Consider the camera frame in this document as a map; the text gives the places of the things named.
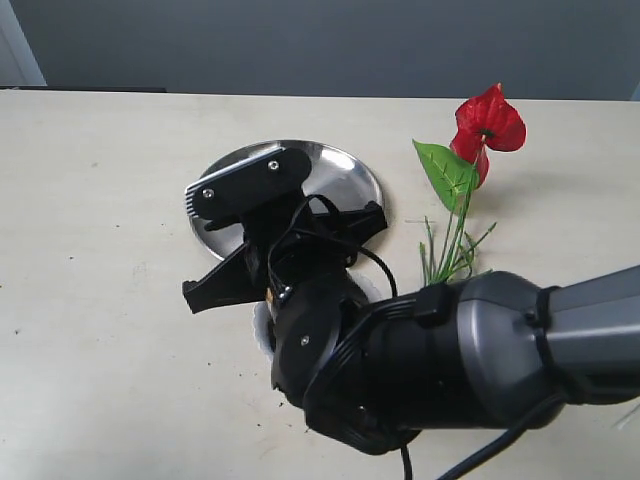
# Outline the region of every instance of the table surface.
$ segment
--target table surface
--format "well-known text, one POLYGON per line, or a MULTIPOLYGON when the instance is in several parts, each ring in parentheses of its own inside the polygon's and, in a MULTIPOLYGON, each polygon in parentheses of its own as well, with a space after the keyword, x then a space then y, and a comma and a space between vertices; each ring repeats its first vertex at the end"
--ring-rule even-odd
MULTIPOLYGON (((402 478, 307 432, 271 391, 249 305, 192 316, 183 280, 215 260, 183 189, 246 144, 309 139, 366 162, 392 206, 378 253, 420 286, 417 243, 438 203, 411 145, 447 144, 459 100, 0 91, 0 478, 402 478)), ((513 101, 525 147, 490 152, 471 231, 481 263, 565 285, 640 260, 640 104, 513 101)), ((371 263, 358 267, 386 292, 371 263)), ((570 407, 469 478, 637 478, 634 404, 570 407)), ((434 478, 491 431, 411 444, 434 478)))

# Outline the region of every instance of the gray wall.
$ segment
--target gray wall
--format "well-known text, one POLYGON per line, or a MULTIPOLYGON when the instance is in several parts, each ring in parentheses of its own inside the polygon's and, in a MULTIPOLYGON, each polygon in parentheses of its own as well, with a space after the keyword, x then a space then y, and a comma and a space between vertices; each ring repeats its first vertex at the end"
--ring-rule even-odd
POLYGON ((12 0, 50 85, 624 99, 639 0, 12 0))

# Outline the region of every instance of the silver metal plate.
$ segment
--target silver metal plate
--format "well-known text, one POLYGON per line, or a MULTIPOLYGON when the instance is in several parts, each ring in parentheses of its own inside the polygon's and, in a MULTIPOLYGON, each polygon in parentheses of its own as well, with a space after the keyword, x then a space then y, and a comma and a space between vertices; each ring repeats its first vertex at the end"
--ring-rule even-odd
MULTIPOLYGON (((364 163, 347 152, 317 142, 274 140, 249 145, 225 155, 211 165, 202 176, 277 147, 299 148, 311 158, 311 174, 302 184, 302 190, 306 195, 325 195, 340 210, 363 208, 370 201, 376 202, 382 208, 385 207, 382 188, 364 163)), ((311 206, 314 211, 323 211, 323 207, 316 202, 311 206)), ((221 260, 242 244, 242 226, 239 224, 207 232, 204 229, 206 220, 191 217, 189 220, 196 237, 207 250, 221 260)))

